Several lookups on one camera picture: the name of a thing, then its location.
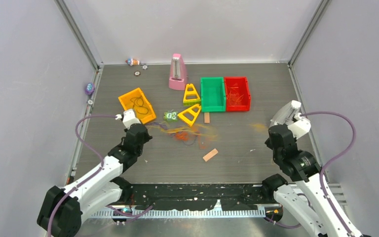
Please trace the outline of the orange plastic bin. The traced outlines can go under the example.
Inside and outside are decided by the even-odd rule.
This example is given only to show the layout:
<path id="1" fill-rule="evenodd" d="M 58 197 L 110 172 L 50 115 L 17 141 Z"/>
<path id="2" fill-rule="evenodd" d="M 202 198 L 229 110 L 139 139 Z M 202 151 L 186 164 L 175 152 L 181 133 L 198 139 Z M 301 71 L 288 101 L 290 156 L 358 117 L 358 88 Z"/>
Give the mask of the orange plastic bin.
<path id="1" fill-rule="evenodd" d="M 156 119 L 154 109 L 141 88 L 133 89 L 118 97 L 124 110 L 133 109 L 136 117 L 147 124 Z"/>

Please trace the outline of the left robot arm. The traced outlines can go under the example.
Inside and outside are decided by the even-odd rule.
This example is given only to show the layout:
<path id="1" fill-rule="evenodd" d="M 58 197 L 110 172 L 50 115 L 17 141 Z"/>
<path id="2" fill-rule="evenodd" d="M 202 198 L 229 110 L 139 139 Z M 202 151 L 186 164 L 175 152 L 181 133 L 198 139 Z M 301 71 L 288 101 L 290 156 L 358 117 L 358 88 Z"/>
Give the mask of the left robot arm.
<path id="1" fill-rule="evenodd" d="M 151 138 L 143 124 L 131 125 L 102 164 L 69 185 L 47 191 L 37 224 L 50 237 L 74 237 L 83 222 L 103 207 L 114 202 L 127 204 L 131 185 L 121 174 L 136 163 Z"/>

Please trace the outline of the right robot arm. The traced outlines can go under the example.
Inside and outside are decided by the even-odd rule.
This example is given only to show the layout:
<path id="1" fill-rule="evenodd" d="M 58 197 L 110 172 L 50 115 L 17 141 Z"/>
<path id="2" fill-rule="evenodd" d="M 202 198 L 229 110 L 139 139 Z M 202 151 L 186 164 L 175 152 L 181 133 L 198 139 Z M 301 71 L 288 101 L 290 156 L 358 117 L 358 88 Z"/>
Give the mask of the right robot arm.
<path id="1" fill-rule="evenodd" d="M 307 201 L 301 200 L 280 174 L 262 181 L 264 200 L 282 205 L 311 237 L 362 237 L 363 233 L 349 220 L 329 189 L 315 157 L 298 149 L 297 138 L 306 133 L 293 125 L 275 125 L 268 129 L 265 144 L 272 150 L 273 161 Z"/>

